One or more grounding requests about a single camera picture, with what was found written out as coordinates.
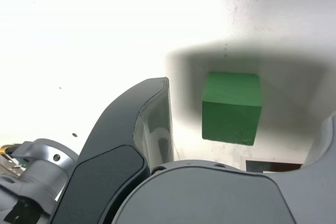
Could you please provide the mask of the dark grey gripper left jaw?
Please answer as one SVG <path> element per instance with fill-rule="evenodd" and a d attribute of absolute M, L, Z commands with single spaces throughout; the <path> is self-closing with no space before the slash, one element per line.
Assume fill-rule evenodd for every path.
<path fill-rule="evenodd" d="M 144 80 L 117 97 L 97 120 L 51 223 L 111 223 L 152 169 L 173 159 L 169 80 Z"/>

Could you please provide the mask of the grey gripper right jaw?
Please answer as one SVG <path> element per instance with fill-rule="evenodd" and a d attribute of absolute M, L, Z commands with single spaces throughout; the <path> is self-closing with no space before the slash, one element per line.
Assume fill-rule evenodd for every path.
<path fill-rule="evenodd" d="M 301 169 L 248 173 L 178 162 L 142 182 L 113 223 L 335 223 L 335 116 Z"/>

